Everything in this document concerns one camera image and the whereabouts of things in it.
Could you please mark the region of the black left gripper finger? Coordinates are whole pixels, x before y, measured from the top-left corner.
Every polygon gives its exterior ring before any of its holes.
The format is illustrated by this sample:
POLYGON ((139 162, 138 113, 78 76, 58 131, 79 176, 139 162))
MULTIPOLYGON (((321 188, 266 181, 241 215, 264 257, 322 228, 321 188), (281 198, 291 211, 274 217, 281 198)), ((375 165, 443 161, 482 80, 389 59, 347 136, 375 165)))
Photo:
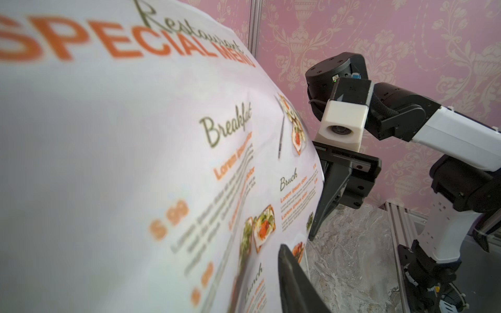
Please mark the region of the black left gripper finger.
POLYGON ((281 307, 284 313, 330 313, 307 275, 284 244, 278 253, 281 307))

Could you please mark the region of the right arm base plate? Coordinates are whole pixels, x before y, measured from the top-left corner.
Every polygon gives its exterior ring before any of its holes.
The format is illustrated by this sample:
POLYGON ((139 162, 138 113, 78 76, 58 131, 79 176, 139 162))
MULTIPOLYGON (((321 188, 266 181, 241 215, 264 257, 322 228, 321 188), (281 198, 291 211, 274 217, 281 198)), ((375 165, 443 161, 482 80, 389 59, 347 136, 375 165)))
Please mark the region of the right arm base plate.
POLYGON ((466 295, 454 284, 461 261, 437 263, 415 240, 397 246, 397 264, 405 312, 463 312, 466 295))

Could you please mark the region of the pink special menu sheet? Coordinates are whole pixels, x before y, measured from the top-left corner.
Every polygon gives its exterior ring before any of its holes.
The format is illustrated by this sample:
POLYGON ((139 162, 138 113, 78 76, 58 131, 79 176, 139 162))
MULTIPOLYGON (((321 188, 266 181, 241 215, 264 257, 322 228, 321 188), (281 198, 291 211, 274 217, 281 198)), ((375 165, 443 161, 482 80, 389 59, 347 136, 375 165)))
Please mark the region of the pink special menu sheet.
POLYGON ((1 2, 2 312, 281 312, 322 187, 292 103, 201 10, 1 2))

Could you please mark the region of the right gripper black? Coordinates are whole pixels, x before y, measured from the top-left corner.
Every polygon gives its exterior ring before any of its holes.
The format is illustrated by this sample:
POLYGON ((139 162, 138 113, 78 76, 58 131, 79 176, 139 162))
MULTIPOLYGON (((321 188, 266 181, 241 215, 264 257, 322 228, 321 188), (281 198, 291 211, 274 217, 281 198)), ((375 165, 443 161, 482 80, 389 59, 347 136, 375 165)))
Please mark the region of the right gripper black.
POLYGON ((382 169, 382 161, 370 155, 314 142, 322 165, 324 185, 309 232, 314 241, 318 231, 337 205, 359 209, 382 169))

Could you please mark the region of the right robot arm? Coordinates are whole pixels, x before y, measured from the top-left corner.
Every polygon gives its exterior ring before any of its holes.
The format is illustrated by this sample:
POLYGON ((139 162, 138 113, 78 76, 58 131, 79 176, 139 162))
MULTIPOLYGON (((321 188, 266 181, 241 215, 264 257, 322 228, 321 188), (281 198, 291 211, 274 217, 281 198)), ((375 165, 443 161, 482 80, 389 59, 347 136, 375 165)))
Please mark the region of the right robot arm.
POLYGON ((403 52, 344 52, 295 72, 287 96, 327 185, 311 282, 333 312, 466 312, 464 239, 500 214, 500 134, 395 85, 403 52))

